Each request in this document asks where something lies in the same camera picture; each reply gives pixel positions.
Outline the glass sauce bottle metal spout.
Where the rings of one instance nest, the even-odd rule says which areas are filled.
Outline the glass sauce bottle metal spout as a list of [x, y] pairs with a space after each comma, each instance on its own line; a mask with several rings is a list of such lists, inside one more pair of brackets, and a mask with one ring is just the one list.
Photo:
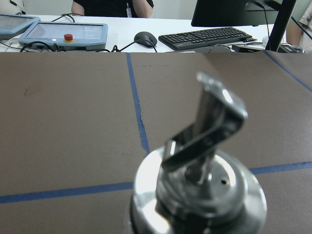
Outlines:
[[127, 234], [258, 234], [267, 204], [254, 174], [218, 149], [248, 117], [244, 101], [199, 72], [196, 120], [140, 164]]

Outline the black computer mouse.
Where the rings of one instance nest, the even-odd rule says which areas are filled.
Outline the black computer mouse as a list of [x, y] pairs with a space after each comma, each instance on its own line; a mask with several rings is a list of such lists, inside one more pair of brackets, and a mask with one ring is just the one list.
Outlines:
[[152, 48], [157, 45], [156, 37], [149, 32], [139, 32], [134, 36], [134, 42], [147, 48]]

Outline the black computer keyboard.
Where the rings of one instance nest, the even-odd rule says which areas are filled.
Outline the black computer keyboard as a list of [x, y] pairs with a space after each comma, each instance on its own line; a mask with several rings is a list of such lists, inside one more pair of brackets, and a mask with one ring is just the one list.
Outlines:
[[160, 42], [174, 51], [196, 49], [231, 42], [246, 42], [251, 39], [251, 35], [233, 27], [212, 28], [158, 37]]

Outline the person in black shirt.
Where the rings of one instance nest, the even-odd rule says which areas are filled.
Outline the person in black shirt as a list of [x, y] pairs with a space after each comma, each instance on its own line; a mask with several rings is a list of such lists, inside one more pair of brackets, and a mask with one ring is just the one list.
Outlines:
[[152, 0], [74, 0], [71, 12], [92, 17], [149, 18]]

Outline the black monitor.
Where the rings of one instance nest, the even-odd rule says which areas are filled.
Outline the black monitor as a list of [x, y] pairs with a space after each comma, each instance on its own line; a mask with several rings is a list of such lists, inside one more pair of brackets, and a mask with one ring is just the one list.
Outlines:
[[194, 27], [273, 25], [266, 50], [278, 51], [294, 0], [198, 0], [191, 21]]

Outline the blue teach pendant tablet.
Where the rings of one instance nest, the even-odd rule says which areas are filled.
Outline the blue teach pendant tablet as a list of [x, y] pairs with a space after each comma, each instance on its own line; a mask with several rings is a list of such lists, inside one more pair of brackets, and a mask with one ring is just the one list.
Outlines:
[[0, 15], [0, 39], [9, 40], [22, 34], [33, 23], [40, 21], [39, 17], [26, 15]]

